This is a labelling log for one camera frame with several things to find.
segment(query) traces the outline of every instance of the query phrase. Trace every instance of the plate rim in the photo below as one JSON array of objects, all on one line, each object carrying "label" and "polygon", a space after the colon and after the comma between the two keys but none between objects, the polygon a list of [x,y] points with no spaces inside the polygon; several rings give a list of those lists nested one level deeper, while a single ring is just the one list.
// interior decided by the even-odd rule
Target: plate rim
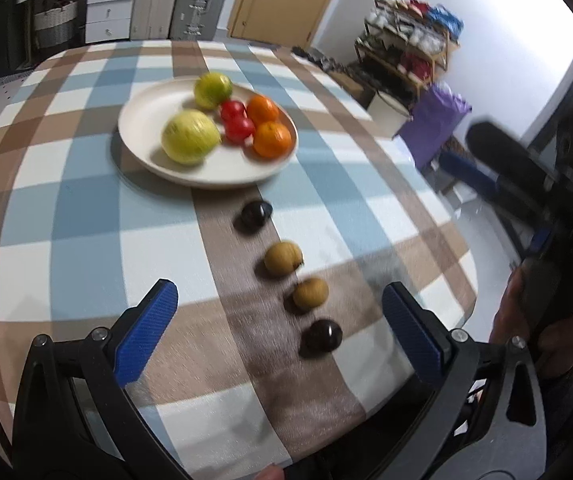
[{"label": "plate rim", "polygon": [[[149,91],[152,91],[153,89],[160,87],[160,86],[164,86],[164,85],[168,85],[170,83],[173,83],[175,81],[197,81],[199,79],[199,76],[179,76],[179,77],[173,77],[170,79],[165,79],[162,81],[157,81],[155,83],[153,83],[151,86],[148,86],[147,88],[142,89],[141,91],[135,93],[134,95],[132,95],[129,100],[124,103],[124,105],[122,105],[122,108],[120,108],[120,113],[118,116],[118,133],[120,136],[120,140],[122,142],[122,144],[129,150],[129,152],[139,161],[139,163],[147,170],[151,171],[151,173],[154,173],[156,175],[158,175],[159,177],[162,177],[166,180],[169,180],[170,182],[174,182],[176,184],[181,184],[182,186],[187,186],[187,187],[194,187],[194,188],[198,188],[198,189],[230,189],[233,187],[246,187],[246,186],[252,186],[253,184],[256,184],[258,182],[263,182],[273,176],[275,176],[276,174],[278,174],[280,171],[284,170],[284,168],[289,164],[289,162],[291,162],[291,159],[295,156],[295,153],[297,152],[298,146],[299,146],[299,134],[297,131],[297,126],[295,126],[295,123],[293,121],[293,119],[291,118],[291,116],[288,114],[288,112],[286,110],[284,110],[284,108],[276,103],[276,106],[279,108],[280,111],[282,111],[282,113],[284,114],[284,116],[290,121],[291,126],[293,128],[293,131],[295,132],[295,142],[294,145],[291,149],[291,153],[289,153],[288,156],[286,156],[281,162],[280,164],[276,165],[274,167],[274,170],[271,171],[268,175],[266,176],[262,176],[260,178],[256,178],[256,179],[248,179],[245,178],[243,180],[229,180],[227,182],[208,182],[205,180],[195,180],[193,178],[186,178],[183,176],[180,176],[177,173],[172,173],[170,172],[170,170],[165,171],[163,168],[158,167],[157,165],[151,164],[149,161],[144,160],[141,156],[137,155],[137,153],[135,153],[131,147],[129,147],[128,143],[124,140],[124,135],[122,134],[122,124],[124,122],[124,115],[125,115],[125,110],[127,110],[128,106],[132,103],[133,100],[135,100],[135,98],[137,98],[138,96],[145,94]],[[234,83],[231,82],[231,84],[234,87],[238,87],[241,89],[244,89],[246,91],[252,92],[253,94],[256,95],[262,95],[262,94],[258,94],[250,85],[246,86],[240,83]]]}]

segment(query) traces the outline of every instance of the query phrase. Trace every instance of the table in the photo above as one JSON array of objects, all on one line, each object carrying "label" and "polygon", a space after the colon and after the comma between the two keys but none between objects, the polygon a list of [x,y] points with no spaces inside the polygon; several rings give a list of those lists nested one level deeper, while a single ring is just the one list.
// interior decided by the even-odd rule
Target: table
[{"label": "table", "polygon": [[[190,190],[144,170],[122,145],[116,124],[129,97],[206,70],[289,112],[300,146],[279,176]],[[382,135],[348,94],[287,50],[104,43],[38,66],[0,115],[0,420],[9,437],[31,340],[110,326],[158,278],[178,285],[180,305],[127,391],[195,478],[290,463],[374,413],[412,373],[381,314],[384,286],[401,280],[453,328],[471,314],[477,283],[437,196],[394,142],[372,134]],[[273,204],[272,221],[245,237],[233,216],[259,196]],[[305,264],[267,282],[254,267],[279,239],[296,241]],[[327,280],[329,300],[295,317],[284,295],[310,274]],[[300,333],[321,317],[339,322],[345,339],[303,361]]]}]

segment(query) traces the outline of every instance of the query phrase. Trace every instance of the yellow-green fruit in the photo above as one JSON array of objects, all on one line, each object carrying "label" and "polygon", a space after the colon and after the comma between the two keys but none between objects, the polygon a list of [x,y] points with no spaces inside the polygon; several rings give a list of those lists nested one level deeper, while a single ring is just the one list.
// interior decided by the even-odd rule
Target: yellow-green fruit
[{"label": "yellow-green fruit", "polygon": [[233,93],[233,84],[224,74],[208,72],[196,81],[193,91],[200,108],[215,110]]},{"label": "yellow-green fruit", "polygon": [[321,278],[308,278],[299,283],[293,293],[294,303],[304,311],[323,304],[329,297],[329,285]]},{"label": "yellow-green fruit", "polygon": [[287,276],[303,264],[302,251],[293,242],[278,242],[264,255],[266,270],[273,276]]},{"label": "yellow-green fruit", "polygon": [[214,121],[198,110],[173,116],[162,131],[164,152],[180,164],[198,164],[222,141]]}]

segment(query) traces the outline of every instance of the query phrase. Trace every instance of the kiwi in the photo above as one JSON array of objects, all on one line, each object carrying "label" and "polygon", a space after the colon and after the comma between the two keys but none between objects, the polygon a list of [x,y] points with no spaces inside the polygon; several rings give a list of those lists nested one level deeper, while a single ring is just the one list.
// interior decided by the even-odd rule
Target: kiwi
[{"label": "kiwi", "polygon": [[294,303],[305,312],[320,306],[328,297],[329,285],[316,276],[299,283],[293,293]]},{"label": "kiwi", "polygon": [[276,278],[291,274],[303,263],[300,247],[289,241],[273,244],[264,255],[266,270]]}]

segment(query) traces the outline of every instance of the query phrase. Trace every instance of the lime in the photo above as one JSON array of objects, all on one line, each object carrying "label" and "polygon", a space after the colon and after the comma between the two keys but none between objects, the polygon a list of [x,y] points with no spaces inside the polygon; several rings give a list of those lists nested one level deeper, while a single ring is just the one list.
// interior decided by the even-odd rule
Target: lime
[{"label": "lime", "polygon": [[162,131],[164,152],[180,164],[198,164],[220,144],[214,121],[198,110],[173,116]]},{"label": "lime", "polygon": [[200,108],[215,110],[233,93],[233,84],[224,74],[207,72],[196,82],[194,94]]}]

